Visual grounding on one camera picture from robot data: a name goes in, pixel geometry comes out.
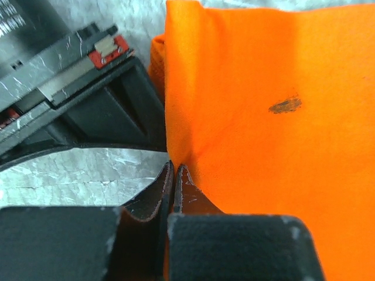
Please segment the orange t-shirt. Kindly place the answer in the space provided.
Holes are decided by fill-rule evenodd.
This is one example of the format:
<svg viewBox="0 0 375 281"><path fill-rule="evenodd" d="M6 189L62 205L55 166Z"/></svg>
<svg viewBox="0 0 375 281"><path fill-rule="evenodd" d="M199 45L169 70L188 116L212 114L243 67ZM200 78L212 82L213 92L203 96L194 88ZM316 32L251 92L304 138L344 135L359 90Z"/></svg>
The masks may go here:
<svg viewBox="0 0 375 281"><path fill-rule="evenodd" d="M374 5L167 1L149 74L176 166L227 213L310 229L328 280L374 279Z"/></svg>

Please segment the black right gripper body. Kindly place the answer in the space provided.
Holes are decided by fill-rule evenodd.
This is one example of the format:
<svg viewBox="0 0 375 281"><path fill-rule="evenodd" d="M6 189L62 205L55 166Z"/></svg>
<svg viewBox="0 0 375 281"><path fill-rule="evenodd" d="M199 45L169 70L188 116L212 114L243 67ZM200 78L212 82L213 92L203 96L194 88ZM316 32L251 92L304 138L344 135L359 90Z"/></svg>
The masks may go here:
<svg viewBox="0 0 375 281"><path fill-rule="evenodd" d="M166 150L163 103L116 26L71 32L1 78L1 169L73 148Z"/></svg>

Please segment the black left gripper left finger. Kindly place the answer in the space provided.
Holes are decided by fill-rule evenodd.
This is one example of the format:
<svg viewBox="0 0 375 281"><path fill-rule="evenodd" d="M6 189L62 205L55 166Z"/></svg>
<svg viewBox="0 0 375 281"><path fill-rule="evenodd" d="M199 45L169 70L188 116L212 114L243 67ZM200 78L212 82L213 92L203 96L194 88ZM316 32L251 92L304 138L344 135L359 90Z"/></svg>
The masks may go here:
<svg viewBox="0 0 375 281"><path fill-rule="evenodd" d="M162 280L173 164L119 206L4 207L2 280Z"/></svg>

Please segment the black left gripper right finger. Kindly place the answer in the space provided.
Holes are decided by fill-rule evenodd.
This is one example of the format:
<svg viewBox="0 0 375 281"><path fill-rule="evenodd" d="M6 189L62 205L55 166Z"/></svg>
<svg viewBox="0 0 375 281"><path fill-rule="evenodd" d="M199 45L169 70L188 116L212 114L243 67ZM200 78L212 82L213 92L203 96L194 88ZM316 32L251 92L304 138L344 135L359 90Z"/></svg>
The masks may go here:
<svg viewBox="0 0 375 281"><path fill-rule="evenodd" d="M169 280L323 280L313 238L289 215L217 208L182 165L168 218Z"/></svg>

